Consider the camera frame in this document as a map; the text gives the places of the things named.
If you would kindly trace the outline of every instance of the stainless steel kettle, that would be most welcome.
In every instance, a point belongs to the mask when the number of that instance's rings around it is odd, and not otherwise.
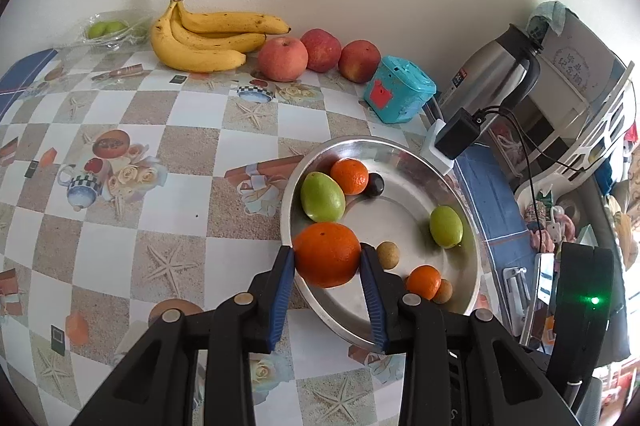
[[[460,108],[470,114],[500,104],[513,110],[538,80],[540,45],[510,24],[505,33],[471,56],[438,99],[445,121]],[[486,118],[482,132],[495,115]]]

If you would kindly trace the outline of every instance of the banana bunch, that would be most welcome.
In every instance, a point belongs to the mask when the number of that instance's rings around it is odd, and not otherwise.
[[[231,70],[244,64],[242,53],[259,49],[267,34],[291,28],[280,18],[257,12],[197,14],[171,0],[150,29],[151,46],[168,67],[186,72]]]

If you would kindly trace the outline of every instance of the small round fruit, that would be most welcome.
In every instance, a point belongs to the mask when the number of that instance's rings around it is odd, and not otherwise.
[[[378,260],[383,269],[393,269],[400,262],[400,249],[393,242],[382,242],[376,247]]]
[[[327,31],[311,29],[300,38],[309,54],[306,68],[315,72],[327,72],[333,69],[340,59],[342,46],[340,42]]]
[[[292,82],[305,71],[308,60],[302,41],[280,36],[268,40],[258,52],[258,70],[271,81]]]
[[[347,283],[360,266],[360,243],[342,224],[312,224],[294,238],[293,251],[299,275],[325,289]]]
[[[369,182],[367,182],[367,187],[364,188],[363,193],[367,197],[379,197],[382,194],[382,191],[385,189],[385,181],[384,179],[377,173],[369,174]]]
[[[312,171],[300,188],[300,202],[314,222],[335,222],[344,214],[346,201],[340,186],[329,175]]]
[[[435,267],[421,265],[411,272],[404,286],[409,292],[420,295],[425,300],[430,300],[438,292],[441,281],[440,273]]]
[[[429,230],[436,244],[445,249],[462,241],[462,221],[449,206],[438,206],[431,212]]]
[[[453,287],[451,285],[451,282],[443,278],[440,282],[438,292],[436,292],[436,295],[433,297],[432,301],[434,303],[440,304],[446,303],[451,299],[451,296],[453,296]]]
[[[107,22],[97,21],[96,23],[91,25],[91,27],[89,27],[89,30],[86,32],[86,37],[89,38],[89,40],[93,40],[94,38],[99,38],[104,34],[106,30],[107,30]]]
[[[376,73],[380,59],[380,51],[370,41],[352,41],[342,49],[338,70],[350,82],[366,83]]]
[[[338,183],[345,195],[358,195],[369,182],[367,167],[356,159],[340,159],[331,166],[331,178]]]
[[[113,20],[107,22],[107,27],[104,31],[105,34],[113,34],[114,32],[120,32],[127,28],[127,24],[120,20]]]

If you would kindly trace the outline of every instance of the stainless steel tray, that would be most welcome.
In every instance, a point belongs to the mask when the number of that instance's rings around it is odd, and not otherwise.
[[[402,278],[419,265],[436,267],[454,289],[452,299],[444,307],[469,314],[480,283],[480,259],[471,217],[436,170],[394,142],[371,136],[341,137],[306,155],[291,174],[282,197],[282,243],[290,246],[293,238],[313,223],[300,203],[300,186],[305,176],[311,171],[328,174],[334,162],[345,157],[358,159],[369,172],[379,173],[385,180],[385,190],[375,199],[347,197],[340,223],[351,228],[361,242],[374,247],[385,240],[398,244],[400,263],[392,272]],[[442,249],[429,232],[429,215],[441,204],[451,206],[464,227],[461,245],[452,249]],[[359,274],[340,287],[321,289],[307,285],[296,273],[296,285],[331,330],[354,345],[376,350]]]

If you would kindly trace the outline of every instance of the apple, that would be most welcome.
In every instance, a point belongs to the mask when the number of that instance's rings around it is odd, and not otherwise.
[[[333,69],[340,59],[342,46],[337,38],[322,29],[311,29],[300,38],[309,53],[306,68],[315,72]]]
[[[342,49],[338,70],[353,83],[366,83],[375,74],[380,63],[380,51],[366,40],[356,40]]]
[[[306,69],[309,55],[302,41],[291,36],[268,40],[258,53],[258,69],[271,81],[295,81]]]

